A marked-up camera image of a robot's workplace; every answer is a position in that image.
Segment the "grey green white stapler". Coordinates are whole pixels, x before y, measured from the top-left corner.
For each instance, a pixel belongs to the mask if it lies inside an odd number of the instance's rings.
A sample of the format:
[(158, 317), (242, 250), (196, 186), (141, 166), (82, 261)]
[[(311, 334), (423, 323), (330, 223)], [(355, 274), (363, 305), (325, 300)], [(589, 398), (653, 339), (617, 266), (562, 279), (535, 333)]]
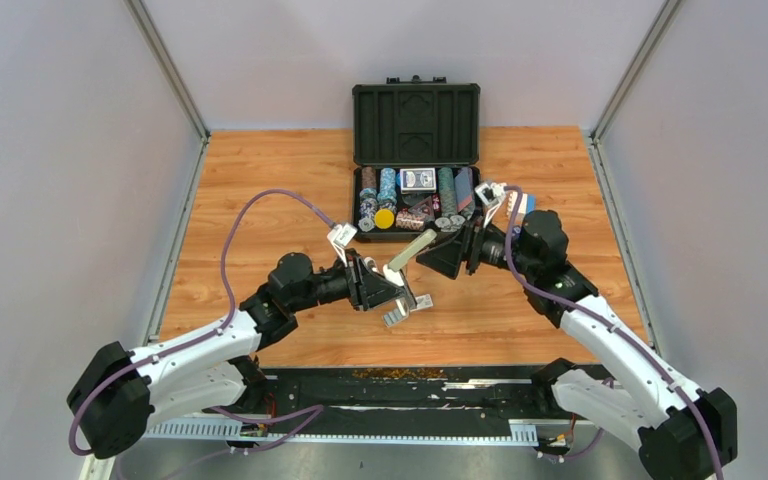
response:
[(412, 307), (415, 304), (414, 298), (419, 295), (414, 294), (409, 285), (409, 281), (406, 274), (406, 267), (415, 256), (417, 256), (423, 249), (431, 245), (436, 239), (436, 237), (437, 237), (437, 232), (435, 230), (433, 229), (425, 230), (418, 237), (416, 237), (412, 242), (410, 242), (403, 250), (401, 250), (397, 255), (395, 255), (388, 263), (379, 267), (375, 262), (378, 269), (382, 273), (384, 273), (388, 278), (390, 278), (395, 283), (397, 283), (398, 285), (404, 288), (405, 290), (404, 297), (394, 302), (396, 307), (400, 306), (400, 307), (406, 308), (410, 311), (410, 314), (413, 312), (416, 312), (412, 310)]

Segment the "grey staple strip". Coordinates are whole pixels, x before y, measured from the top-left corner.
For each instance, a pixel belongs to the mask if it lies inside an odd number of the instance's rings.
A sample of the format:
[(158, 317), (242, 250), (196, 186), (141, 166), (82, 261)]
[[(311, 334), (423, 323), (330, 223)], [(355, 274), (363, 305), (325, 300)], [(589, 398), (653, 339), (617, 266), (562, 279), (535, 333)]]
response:
[(406, 308), (397, 306), (393, 310), (385, 313), (382, 319), (388, 328), (392, 328), (405, 320), (410, 314), (410, 311)]

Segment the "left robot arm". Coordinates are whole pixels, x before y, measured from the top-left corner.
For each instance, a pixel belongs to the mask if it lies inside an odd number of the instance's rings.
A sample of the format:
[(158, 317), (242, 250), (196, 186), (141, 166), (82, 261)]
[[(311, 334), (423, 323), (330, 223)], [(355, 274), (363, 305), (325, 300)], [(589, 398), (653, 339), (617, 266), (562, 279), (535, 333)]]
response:
[(356, 311), (394, 303), (401, 315), (414, 305), (402, 272), (377, 267), (353, 249), (320, 269), (308, 256), (289, 253), (223, 318), (164, 343), (100, 347), (67, 396), (70, 450), (111, 458), (171, 418), (231, 404), (258, 411), (267, 389), (255, 379), (251, 355), (295, 330), (298, 312), (341, 300)]

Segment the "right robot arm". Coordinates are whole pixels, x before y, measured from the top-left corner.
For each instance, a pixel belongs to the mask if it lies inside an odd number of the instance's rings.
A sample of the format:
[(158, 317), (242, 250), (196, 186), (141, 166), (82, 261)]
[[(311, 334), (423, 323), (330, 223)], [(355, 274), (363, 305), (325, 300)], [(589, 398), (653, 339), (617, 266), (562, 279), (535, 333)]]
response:
[(738, 456), (737, 406), (704, 390), (630, 329), (567, 256), (557, 212), (525, 215), (518, 234), (477, 219), (421, 253), (419, 264), (454, 279), (492, 265), (513, 273), (528, 303), (589, 350), (618, 382), (610, 387), (559, 358), (534, 377), (531, 403), (544, 417), (563, 410), (625, 443), (653, 479), (724, 476)]

